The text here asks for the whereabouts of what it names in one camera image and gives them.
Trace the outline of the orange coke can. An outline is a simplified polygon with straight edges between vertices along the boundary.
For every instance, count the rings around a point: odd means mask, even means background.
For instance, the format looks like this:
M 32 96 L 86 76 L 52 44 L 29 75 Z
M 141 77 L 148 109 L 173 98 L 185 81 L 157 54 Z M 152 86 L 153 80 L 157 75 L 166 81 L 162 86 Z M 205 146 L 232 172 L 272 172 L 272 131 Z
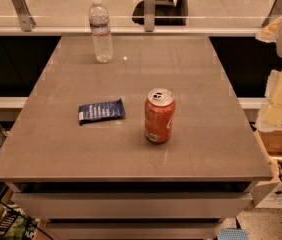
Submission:
M 145 136 L 154 143 L 168 141 L 172 134 L 176 102 L 165 88 L 151 90 L 145 100 Z

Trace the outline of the grey drawer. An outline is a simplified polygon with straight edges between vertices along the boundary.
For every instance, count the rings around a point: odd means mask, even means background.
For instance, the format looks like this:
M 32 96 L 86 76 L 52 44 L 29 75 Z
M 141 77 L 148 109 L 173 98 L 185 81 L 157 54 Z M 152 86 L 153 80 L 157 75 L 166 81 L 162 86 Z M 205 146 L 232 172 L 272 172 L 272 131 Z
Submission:
M 59 240 L 197 240 L 214 239 L 220 223 L 47 223 Z
M 248 193 L 15 193 L 28 215 L 45 219 L 185 219 L 237 216 Z

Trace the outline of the right metal railing bracket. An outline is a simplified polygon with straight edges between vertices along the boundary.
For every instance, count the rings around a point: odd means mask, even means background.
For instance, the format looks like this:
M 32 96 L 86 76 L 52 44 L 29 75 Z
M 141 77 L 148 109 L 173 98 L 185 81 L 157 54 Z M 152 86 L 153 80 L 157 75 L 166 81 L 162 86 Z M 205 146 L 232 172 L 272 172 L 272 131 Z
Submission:
M 280 16 L 282 16 L 282 0 L 274 0 L 268 15 L 265 17 L 262 23 L 262 27 L 268 26 L 271 22 L 273 22 Z

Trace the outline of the blue snack packet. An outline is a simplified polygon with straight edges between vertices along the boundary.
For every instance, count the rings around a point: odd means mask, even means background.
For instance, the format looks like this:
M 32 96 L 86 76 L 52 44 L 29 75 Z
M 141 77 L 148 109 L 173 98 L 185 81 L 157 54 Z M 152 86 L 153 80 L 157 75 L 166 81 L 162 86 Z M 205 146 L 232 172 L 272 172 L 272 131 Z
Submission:
M 80 124 L 123 118 L 126 115 L 121 99 L 81 105 L 78 112 Z

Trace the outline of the left metal railing bracket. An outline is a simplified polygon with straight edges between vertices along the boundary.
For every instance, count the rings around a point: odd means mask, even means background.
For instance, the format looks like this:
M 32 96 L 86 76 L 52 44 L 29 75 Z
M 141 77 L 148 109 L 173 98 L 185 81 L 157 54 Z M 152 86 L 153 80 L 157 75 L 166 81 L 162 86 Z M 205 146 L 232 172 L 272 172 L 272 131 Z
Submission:
M 31 32 L 36 26 L 36 22 L 28 9 L 25 0 L 11 0 L 18 17 L 19 25 L 22 31 Z

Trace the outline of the middle metal railing bracket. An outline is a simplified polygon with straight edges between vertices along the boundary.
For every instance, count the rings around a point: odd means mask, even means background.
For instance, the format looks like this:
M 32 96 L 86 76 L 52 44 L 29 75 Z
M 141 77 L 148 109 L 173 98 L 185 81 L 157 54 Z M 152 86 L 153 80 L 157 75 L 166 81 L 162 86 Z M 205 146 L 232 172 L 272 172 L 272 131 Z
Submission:
M 155 28 L 155 0 L 144 0 L 144 31 L 153 32 Z

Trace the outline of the clear plastic water bottle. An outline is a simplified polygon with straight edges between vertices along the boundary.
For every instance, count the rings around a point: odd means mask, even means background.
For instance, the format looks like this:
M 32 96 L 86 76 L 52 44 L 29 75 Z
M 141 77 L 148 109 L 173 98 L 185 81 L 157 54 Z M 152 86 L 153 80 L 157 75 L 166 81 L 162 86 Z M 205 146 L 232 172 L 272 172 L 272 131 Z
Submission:
M 114 57 L 108 11 L 101 0 L 91 0 L 91 2 L 88 20 L 95 56 L 98 62 L 108 63 Z

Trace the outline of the black office chair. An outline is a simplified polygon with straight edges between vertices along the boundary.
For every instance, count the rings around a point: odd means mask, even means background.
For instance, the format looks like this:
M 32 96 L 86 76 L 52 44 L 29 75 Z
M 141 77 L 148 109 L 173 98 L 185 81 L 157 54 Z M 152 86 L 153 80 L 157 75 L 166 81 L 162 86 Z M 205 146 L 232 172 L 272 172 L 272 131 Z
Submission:
M 188 0 L 155 0 L 156 26 L 185 26 Z

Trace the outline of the green chip bag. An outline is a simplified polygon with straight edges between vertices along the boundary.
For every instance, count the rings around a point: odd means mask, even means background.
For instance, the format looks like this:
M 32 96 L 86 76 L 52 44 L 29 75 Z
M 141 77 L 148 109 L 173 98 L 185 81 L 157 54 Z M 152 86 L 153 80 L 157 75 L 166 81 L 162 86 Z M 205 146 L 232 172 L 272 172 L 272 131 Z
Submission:
M 31 219 L 20 207 L 5 208 L 0 220 L 0 240 L 32 240 L 39 219 Z

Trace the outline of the blue perforated basket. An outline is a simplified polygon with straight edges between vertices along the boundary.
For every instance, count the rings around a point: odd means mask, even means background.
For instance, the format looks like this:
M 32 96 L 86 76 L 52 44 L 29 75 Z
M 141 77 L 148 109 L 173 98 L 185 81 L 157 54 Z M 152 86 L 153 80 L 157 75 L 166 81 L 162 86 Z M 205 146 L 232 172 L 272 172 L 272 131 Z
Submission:
M 217 235 L 217 240 L 249 240 L 249 238 L 245 230 L 224 229 Z

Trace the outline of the upper grey drawer front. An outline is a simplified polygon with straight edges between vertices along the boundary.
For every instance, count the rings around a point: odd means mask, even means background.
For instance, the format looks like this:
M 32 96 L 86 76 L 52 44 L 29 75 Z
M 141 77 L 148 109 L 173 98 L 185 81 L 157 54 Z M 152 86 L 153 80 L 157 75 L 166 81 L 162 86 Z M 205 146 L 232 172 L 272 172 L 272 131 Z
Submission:
M 237 216 L 248 193 L 15 193 L 28 215 L 45 219 L 185 219 Z

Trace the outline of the metal railing bracket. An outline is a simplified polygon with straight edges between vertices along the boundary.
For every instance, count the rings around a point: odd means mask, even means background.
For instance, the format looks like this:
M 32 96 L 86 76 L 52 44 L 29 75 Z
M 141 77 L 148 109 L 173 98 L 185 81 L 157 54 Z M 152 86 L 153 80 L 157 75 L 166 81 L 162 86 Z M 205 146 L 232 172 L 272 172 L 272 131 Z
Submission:
M 153 32 L 155 28 L 155 0 L 144 0 L 144 31 Z
M 262 27 L 268 26 L 271 22 L 273 22 L 280 16 L 282 16 L 282 0 L 274 0 L 268 15 L 265 17 L 262 23 Z
M 22 31 L 31 32 L 36 26 L 36 22 L 28 9 L 25 0 L 11 0 L 18 17 L 19 25 Z

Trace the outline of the lower grey drawer front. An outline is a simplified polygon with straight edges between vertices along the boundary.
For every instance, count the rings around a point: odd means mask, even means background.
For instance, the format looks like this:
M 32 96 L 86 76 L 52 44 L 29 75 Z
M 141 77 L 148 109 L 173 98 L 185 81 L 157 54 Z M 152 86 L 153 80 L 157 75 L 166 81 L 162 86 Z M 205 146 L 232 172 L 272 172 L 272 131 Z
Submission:
M 214 239 L 220 223 L 47 223 L 59 240 L 197 240 Z

